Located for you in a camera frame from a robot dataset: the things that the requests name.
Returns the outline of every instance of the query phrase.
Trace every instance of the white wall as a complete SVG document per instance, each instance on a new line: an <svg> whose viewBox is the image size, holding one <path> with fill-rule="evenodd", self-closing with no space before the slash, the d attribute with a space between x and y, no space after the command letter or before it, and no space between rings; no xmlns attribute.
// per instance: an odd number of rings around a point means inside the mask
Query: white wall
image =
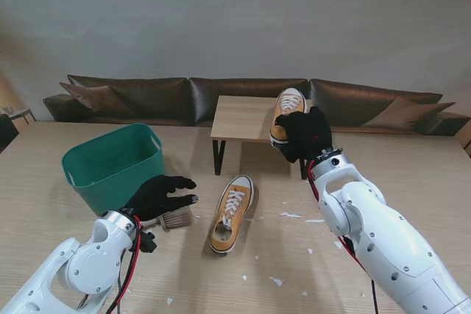
<svg viewBox="0 0 471 314"><path fill-rule="evenodd" d="M471 0L0 0L0 74L42 119L66 74L317 77L471 114L470 27Z"/></svg>

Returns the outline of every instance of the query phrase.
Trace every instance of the black table leg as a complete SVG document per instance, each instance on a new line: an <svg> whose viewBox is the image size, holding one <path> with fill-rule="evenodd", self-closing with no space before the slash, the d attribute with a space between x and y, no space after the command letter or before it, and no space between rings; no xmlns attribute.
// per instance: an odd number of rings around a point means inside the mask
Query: black table leg
<svg viewBox="0 0 471 314"><path fill-rule="evenodd" d="M306 161L303 158L300 158L300 167L301 167L301 178L306 180L308 178L308 172L306 171Z"/></svg>
<svg viewBox="0 0 471 314"><path fill-rule="evenodd" d="M226 140L221 141L221 147L219 148L218 140L213 140L213 156L214 156L214 174L221 174L222 159L224 158L224 149L226 147Z"/></svg>

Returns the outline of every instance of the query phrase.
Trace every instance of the black gloved hand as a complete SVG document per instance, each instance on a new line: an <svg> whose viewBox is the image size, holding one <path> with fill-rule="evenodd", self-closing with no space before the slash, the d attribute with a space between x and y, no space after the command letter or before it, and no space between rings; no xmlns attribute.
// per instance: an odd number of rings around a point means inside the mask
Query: black gloved hand
<svg viewBox="0 0 471 314"><path fill-rule="evenodd" d="M167 193L185 188L194 189L196 183L183 176L154 176L141 185L124 208L134 209L133 214L141 221L149 221L199 200L194 194L176 198L167 196Z"/></svg>
<svg viewBox="0 0 471 314"><path fill-rule="evenodd" d="M286 130L288 143L280 150L291 163L298 158L313 160L322 154L322 150L332 148L330 125L318 107L312 107L309 113L280 115L275 125Z"/></svg>

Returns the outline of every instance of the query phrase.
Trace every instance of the yellow sneaker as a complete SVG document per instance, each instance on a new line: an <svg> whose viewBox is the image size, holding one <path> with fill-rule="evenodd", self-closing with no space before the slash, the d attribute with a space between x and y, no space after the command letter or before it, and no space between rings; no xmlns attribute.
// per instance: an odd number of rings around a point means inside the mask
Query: yellow sneaker
<svg viewBox="0 0 471 314"><path fill-rule="evenodd" d="M275 116L273 117L272 128L270 129L270 143L276 149L279 149L282 145L288 143L288 137L284 128L275 125L275 120L280 115L288 115L293 112L304 112L309 111L306 99L295 88L287 88L277 98L275 103Z"/></svg>
<svg viewBox="0 0 471 314"><path fill-rule="evenodd" d="M237 176L222 193L210 234L210 246L215 253L229 254L234 249L242 217L252 205L253 192L252 180L248 176Z"/></svg>

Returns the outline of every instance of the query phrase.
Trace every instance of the white rubber sole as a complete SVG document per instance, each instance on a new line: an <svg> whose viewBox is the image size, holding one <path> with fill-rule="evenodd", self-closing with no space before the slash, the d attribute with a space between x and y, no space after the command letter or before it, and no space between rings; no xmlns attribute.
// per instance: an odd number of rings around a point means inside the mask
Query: white rubber sole
<svg viewBox="0 0 471 314"><path fill-rule="evenodd" d="M250 179L249 176L246 176L246 175L243 175L243 174L240 175L240 176L245 176L245 177L248 178L249 181L250 181L250 200L249 200L249 206L248 206L247 210L245 210L245 213L244 213L244 215L245 215L245 214L247 213L247 211L249 210L249 208L252 206L253 194L254 194L254 191L255 191L255 190L254 190L254 187L253 187L253 182L252 182L252 180ZM227 184L227 187L224 189L224 191L223 191L222 194L221 194L221 198L219 199L218 210L219 210L219 208L221 207L222 199L224 198L224 195L225 195L225 193L227 192L227 189L229 189L229 187L234 183L234 181L235 181L237 178L239 178L240 176L237 176L236 178L234 178L233 180L231 180L231 181L229 182L229 184ZM236 246L236 243L237 243L237 236L235 237L235 242L234 242L233 246L231 246L231 247L230 247L228 250L226 250L226 251L219 251L219 250L215 249L215 248L213 247L213 244L211 244L211 241L209 242L209 245L210 245L210 247L211 247L211 250L214 251L215 253L227 255L227 254L229 254L229 253L234 249L234 247Z"/></svg>
<svg viewBox="0 0 471 314"><path fill-rule="evenodd" d="M285 91L283 91L282 93L280 93L277 97L277 102L278 102L278 99L280 98L281 95L283 95ZM304 97L304 95L302 94L301 91L298 91L302 97L302 102L304 104L304 113L308 113L309 112L309 108L308 108L308 103L306 101L306 98ZM287 140L278 140L276 138L273 137L272 133L270 133L270 144L272 145L273 148L279 150L281 149L281 147L283 145L286 145L288 143Z"/></svg>

